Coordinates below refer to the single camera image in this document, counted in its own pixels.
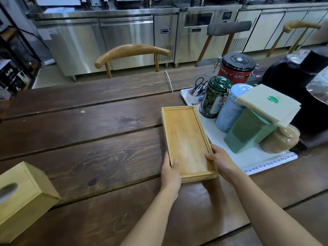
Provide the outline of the person's right hand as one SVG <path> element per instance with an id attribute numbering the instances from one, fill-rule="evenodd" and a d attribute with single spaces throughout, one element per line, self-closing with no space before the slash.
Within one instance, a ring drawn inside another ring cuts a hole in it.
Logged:
<path id="1" fill-rule="evenodd" d="M 217 145 L 210 144 L 213 153 L 218 154 L 218 166 L 215 166 L 220 175 L 230 184 L 234 184 L 243 171 L 232 161 L 228 153 Z"/>

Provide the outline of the person's left hand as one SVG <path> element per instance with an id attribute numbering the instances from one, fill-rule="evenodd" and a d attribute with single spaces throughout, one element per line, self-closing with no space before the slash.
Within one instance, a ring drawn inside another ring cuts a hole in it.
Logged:
<path id="1" fill-rule="evenodd" d="M 169 192 L 176 199 L 181 187 L 181 181 L 181 174 L 177 175 L 172 172 L 169 153 L 166 151 L 161 170 L 161 189 Z"/>

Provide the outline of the rectangular wooden tray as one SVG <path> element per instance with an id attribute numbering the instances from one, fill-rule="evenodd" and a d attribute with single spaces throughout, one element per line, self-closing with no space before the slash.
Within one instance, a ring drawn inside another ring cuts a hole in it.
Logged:
<path id="1" fill-rule="evenodd" d="M 213 151 L 196 108 L 162 107 L 161 115 L 170 161 L 178 161 L 182 183 L 216 178 L 219 172 L 205 157 Z"/>

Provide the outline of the person's right forearm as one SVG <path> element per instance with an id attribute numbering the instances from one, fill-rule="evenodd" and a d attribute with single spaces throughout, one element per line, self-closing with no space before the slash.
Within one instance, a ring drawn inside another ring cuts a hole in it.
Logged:
<path id="1" fill-rule="evenodd" d="M 263 246 L 323 246 L 269 198 L 243 171 L 230 174 L 231 184 Z"/>

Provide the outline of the person's left forearm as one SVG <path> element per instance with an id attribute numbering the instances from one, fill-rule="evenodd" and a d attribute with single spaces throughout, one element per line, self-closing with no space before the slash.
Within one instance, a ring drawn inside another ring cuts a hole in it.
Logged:
<path id="1" fill-rule="evenodd" d="M 161 246 L 178 191 L 162 189 L 120 246 Z"/>

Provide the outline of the white tray with blue pattern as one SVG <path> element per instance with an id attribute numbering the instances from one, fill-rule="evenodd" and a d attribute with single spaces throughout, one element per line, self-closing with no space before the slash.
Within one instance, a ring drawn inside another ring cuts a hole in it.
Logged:
<path id="1" fill-rule="evenodd" d="M 186 105 L 191 106 L 191 102 L 187 98 L 188 89 L 180 91 L 182 98 Z M 207 134 L 209 141 L 221 148 L 223 148 L 231 159 L 240 167 L 247 175 L 259 173 L 261 171 L 274 168 L 276 166 L 285 164 L 289 161 L 296 160 L 298 155 L 289 150 L 278 154 L 269 154 L 264 152 L 259 145 L 254 148 L 250 148 L 244 152 L 235 154 L 233 153 L 227 144 L 224 142 L 224 136 L 226 133 L 220 131 L 215 126 L 214 119 L 208 119 L 199 113 L 200 103 L 193 105 L 199 115 L 203 128 Z"/>

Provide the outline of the light blue tin canister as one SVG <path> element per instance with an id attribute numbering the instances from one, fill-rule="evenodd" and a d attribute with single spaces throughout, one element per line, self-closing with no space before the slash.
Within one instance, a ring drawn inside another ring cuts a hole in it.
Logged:
<path id="1" fill-rule="evenodd" d="M 224 105 L 215 119 L 215 126 L 222 132 L 228 133 L 245 109 L 245 106 L 237 101 L 241 95 L 254 87 L 248 84 L 235 84 L 231 87 Z"/>

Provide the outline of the dark green tea tin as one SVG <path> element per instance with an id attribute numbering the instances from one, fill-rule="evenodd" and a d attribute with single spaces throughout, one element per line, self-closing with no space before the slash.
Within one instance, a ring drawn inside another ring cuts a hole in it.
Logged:
<path id="1" fill-rule="evenodd" d="M 208 85 L 199 107 L 202 116 L 214 119 L 224 105 L 224 101 L 233 83 L 226 77 L 214 76 L 208 81 Z"/>

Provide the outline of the white and blue cup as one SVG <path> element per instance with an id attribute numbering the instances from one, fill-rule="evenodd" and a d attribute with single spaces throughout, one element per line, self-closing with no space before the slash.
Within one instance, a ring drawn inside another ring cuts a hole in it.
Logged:
<path id="1" fill-rule="evenodd" d="M 188 92 L 187 92 L 187 98 L 188 100 L 191 102 L 192 105 L 195 105 L 195 104 L 198 104 L 198 103 L 201 103 L 203 98 L 204 98 L 204 94 L 205 94 L 205 91 L 203 91 L 202 93 L 200 93 L 199 95 L 194 95 L 194 92 L 197 90 L 196 87 L 192 87 L 192 88 L 189 88 L 188 89 Z"/>

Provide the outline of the red canister with black lid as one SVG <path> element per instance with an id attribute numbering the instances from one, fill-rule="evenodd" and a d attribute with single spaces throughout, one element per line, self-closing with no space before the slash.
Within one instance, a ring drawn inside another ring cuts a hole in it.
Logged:
<path id="1" fill-rule="evenodd" d="M 229 52 L 220 58 L 218 76 L 229 79 L 233 84 L 244 84 L 258 66 L 247 54 Z"/>

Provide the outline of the black appliance with clear lid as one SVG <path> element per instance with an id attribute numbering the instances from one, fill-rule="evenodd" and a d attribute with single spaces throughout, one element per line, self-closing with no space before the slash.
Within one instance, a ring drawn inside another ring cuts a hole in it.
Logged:
<path id="1" fill-rule="evenodd" d="M 293 151 L 305 151 L 328 144 L 328 74 L 317 76 L 296 93 L 301 109 L 292 121 L 300 131 Z"/>

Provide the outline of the curved-back wooden chair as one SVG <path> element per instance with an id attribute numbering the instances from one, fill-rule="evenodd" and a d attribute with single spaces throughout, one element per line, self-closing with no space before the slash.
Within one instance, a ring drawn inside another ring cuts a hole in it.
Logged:
<path id="1" fill-rule="evenodd" d="M 280 33 L 280 35 L 278 36 L 278 38 L 276 39 L 276 41 L 274 42 L 274 44 L 272 45 L 272 47 L 267 52 L 266 58 L 268 58 L 268 57 L 271 56 L 271 54 L 273 53 L 274 49 L 276 48 L 278 42 L 280 41 L 280 39 L 281 39 L 281 37 L 283 36 L 284 33 L 290 33 L 291 30 L 293 30 L 293 29 L 305 28 L 305 30 L 303 31 L 303 33 L 301 34 L 301 36 L 297 39 L 297 41 L 294 43 L 294 45 L 289 49 L 289 52 L 288 53 L 291 54 L 297 48 L 299 42 L 304 37 L 305 33 L 308 31 L 309 28 L 321 29 L 322 26 L 323 25 L 321 25 L 321 24 L 309 23 L 309 22 L 304 22 L 304 21 L 301 21 L 301 20 L 294 20 L 294 21 L 287 22 L 283 26 L 283 29 L 282 29 L 282 32 Z"/>
<path id="2" fill-rule="evenodd" d="M 112 73 L 108 62 L 115 59 L 121 59 L 132 56 L 140 56 L 146 54 L 154 54 L 155 59 L 155 71 L 160 72 L 159 69 L 159 55 L 163 55 L 166 57 L 171 56 L 171 51 L 159 47 L 155 47 L 152 45 L 144 45 L 144 44 L 127 44 L 117 46 L 108 52 L 101 55 L 95 62 L 95 67 L 100 69 L 103 65 L 105 65 L 106 73 L 108 78 L 112 78 Z"/>

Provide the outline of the wooden tissue box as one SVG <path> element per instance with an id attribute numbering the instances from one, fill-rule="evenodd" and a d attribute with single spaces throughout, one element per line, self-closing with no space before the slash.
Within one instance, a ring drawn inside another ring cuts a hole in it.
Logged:
<path id="1" fill-rule="evenodd" d="M 16 239 L 61 197 L 47 175 L 24 161 L 0 175 L 0 244 Z"/>

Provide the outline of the black storage shelf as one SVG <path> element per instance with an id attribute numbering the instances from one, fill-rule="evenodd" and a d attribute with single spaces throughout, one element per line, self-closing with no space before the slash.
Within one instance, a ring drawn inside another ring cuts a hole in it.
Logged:
<path id="1" fill-rule="evenodd" d="M 4 102 L 32 87 L 42 61 L 24 36 L 27 31 L 18 27 L 0 1 L 1 13 L 9 22 L 6 25 L 0 18 L 0 102 Z"/>

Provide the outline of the black-handled scissors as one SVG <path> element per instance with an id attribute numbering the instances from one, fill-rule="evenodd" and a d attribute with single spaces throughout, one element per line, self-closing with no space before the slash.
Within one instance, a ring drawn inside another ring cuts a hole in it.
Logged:
<path id="1" fill-rule="evenodd" d="M 203 95 L 206 91 L 208 85 L 208 81 L 205 80 L 203 77 L 199 77 L 195 82 L 195 90 L 193 92 L 193 96 Z"/>

